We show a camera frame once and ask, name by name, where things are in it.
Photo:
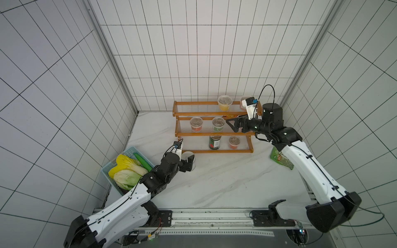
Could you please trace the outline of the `red seed cup bottom shelf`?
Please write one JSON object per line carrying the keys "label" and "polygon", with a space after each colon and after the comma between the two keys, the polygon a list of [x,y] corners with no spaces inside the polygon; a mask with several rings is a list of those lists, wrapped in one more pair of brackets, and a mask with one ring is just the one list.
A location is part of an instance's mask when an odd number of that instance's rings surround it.
{"label": "red seed cup bottom shelf", "polygon": [[228,145],[230,149],[237,149],[241,143],[238,136],[230,136],[228,140]]}

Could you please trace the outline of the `green snack packet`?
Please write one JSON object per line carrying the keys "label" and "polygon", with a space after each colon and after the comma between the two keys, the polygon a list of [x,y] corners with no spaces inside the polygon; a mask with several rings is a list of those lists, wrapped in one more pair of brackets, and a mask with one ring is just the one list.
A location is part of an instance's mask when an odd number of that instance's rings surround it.
{"label": "green snack packet", "polygon": [[279,165],[285,166],[290,170],[294,169],[293,163],[282,152],[278,151],[276,147],[273,147],[269,157]]}

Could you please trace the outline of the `yellow green cabbage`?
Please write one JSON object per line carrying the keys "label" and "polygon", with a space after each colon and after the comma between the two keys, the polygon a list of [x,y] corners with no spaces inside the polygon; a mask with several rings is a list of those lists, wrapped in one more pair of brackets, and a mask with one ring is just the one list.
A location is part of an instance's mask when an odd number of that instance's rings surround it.
{"label": "yellow green cabbage", "polygon": [[113,167],[112,169],[110,169],[110,171],[108,172],[108,175],[110,176],[110,178],[113,179],[114,174],[120,170],[123,170],[123,169],[132,170],[141,176],[148,173],[148,171],[144,167],[142,167],[142,165],[140,164],[140,162],[138,160],[131,159],[125,155],[119,155],[116,158],[116,166]]}

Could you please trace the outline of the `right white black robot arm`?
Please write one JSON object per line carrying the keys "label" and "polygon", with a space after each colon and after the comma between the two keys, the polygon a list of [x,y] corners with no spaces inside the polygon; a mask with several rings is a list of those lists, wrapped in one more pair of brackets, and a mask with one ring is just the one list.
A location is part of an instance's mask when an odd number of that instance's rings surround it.
{"label": "right white black robot arm", "polygon": [[278,104],[262,106],[262,116],[257,117],[258,100],[244,99],[242,106],[246,115],[228,119],[226,122],[234,132],[265,135],[264,141],[285,155],[294,165],[312,190],[315,200],[306,203],[288,203],[278,200],[269,206],[272,219],[293,220],[309,223],[317,230],[327,233],[349,221],[362,202],[356,192],[348,192],[321,166],[309,151],[299,133],[286,127],[283,109]]}

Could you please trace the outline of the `pale green cabbage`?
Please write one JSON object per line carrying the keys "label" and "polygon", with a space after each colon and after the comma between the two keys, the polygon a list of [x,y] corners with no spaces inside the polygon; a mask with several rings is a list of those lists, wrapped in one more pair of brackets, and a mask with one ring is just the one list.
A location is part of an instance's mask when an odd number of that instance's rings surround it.
{"label": "pale green cabbage", "polygon": [[120,188],[130,191],[136,186],[141,177],[141,175],[132,170],[123,169],[114,174],[113,180]]}

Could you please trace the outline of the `red seed cup shelf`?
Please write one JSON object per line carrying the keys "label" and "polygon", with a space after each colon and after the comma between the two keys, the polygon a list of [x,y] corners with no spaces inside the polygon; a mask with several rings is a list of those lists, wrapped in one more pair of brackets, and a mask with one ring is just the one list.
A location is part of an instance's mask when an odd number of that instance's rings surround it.
{"label": "red seed cup shelf", "polygon": [[245,100],[246,100],[247,98],[249,98],[249,97],[247,97],[247,96],[242,96],[242,97],[240,98],[240,108],[241,108],[243,111],[246,110]]}
{"label": "red seed cup shelf", "polygon": [[228,140],[228,145],[230,149],[237,149],[241,143],[238,136],[230,136]]}

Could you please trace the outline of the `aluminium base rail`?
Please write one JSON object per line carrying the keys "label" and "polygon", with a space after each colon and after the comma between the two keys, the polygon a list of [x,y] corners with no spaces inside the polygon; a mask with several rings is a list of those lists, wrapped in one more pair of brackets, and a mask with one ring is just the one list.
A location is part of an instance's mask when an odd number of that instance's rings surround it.
{"label": "aluminium base rail", "polygon": [[284,220],[274,208],[265,209],[157,209],[151,202],[122,214],[118,209],[101,209],[88,219],[77,218],[79,225],[70,247],[107,248],[120,240],[129,246],[153,240],[160,235],[254,235],[274,236],[285,230],[298,247],[310,240],[308,230],[296,220]]}

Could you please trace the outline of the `tall white-lid seed jar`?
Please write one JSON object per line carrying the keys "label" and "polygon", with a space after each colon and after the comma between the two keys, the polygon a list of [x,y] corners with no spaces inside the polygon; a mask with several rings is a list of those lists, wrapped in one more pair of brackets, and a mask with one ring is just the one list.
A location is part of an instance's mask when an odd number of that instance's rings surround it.
{"label": "tall white-lid seed jar", "polygon": [[195,154],[191,151],[186,151],[184,153],[182,153],[182,160],[186,161],[188,164],[191,164],[191,170],[193,171],[196,167],[195,165]]}

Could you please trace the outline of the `red seed cup top shelf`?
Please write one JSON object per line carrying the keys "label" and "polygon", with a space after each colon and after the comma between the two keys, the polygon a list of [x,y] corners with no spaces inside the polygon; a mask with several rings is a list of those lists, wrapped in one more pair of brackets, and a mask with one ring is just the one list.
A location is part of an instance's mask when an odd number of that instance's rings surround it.
{"label": "red seed cup top shelf", "polygon": [[247,97],[247,96],[242,96],[242,97],[240,98],[240,108],[241,108],[243,111],[246,110],[245,100],[246,100],[247,98],[249,98],[249,97]]}

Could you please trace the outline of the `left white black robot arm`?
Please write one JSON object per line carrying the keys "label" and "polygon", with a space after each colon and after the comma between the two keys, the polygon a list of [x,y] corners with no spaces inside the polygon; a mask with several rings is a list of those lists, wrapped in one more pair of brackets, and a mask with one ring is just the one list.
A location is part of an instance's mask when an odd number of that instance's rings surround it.
{"label": "left white black robot arm", "polygon": [[181,153],[166,153],[161,163],[145,174],[128,193],[98,213],[71,222],[65,248],[107,248],[128,232],[158,220],[152,202],[178,172],[191,171],[194,155],[183,160]]}

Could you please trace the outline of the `wooden three-tier shelf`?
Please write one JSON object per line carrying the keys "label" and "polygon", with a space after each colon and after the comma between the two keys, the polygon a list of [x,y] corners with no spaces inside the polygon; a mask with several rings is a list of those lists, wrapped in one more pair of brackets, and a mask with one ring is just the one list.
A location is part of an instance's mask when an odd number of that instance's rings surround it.
{"label": "wooden three-tier shelf", "polygon": [[184,151],[204,153],[253,153],[253,132],[235,133],[228,119],[244,115],[240,102],[221,106],[217,101],[173,104],[175,136],[183,140]]}

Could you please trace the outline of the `green seed cup middle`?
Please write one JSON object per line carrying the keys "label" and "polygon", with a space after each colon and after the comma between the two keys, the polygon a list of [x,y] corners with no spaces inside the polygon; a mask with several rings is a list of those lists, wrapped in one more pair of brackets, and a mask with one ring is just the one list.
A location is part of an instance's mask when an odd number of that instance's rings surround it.
{"label": "green seed cup middle", "polygon": [[225,125],[225,120],[223,119],[223,117],[213,118],[212,123],[213,123],[213,132],[215,132],[215,133],[222,132],[224,125]]}

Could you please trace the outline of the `light blue plastic basket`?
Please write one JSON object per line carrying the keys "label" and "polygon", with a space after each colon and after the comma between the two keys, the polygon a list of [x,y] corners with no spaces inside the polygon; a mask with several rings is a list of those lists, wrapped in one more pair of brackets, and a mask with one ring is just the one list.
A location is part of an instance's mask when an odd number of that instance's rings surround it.
{"label": "light blue plastic basket", "polygon": [[115,190],[124,195],[154,167],[148,158],[132,146],[107,163],[102,168],[102,173]]}

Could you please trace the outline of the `green cucumber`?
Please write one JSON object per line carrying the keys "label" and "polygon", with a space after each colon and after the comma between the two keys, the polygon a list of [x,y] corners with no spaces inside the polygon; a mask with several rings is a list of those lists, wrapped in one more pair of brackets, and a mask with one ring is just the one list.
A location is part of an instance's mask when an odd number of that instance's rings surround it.
{"label": "green cucumber", "polygon": [[139,153],[134,153],[134,156],[140,162],[142,167],[144,167],[148,172],[153,169],[152,166]]}

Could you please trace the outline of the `yellow seed cup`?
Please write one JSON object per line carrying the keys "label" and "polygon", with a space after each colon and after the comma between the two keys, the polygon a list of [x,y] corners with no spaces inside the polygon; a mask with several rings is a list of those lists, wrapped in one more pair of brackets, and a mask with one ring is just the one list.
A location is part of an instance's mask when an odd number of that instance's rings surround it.
{"label": "yellow seed cup", "polygon": [[233,104],[233,99],[228,95],[218,97],[218,107],[221,111],[228,111]]}

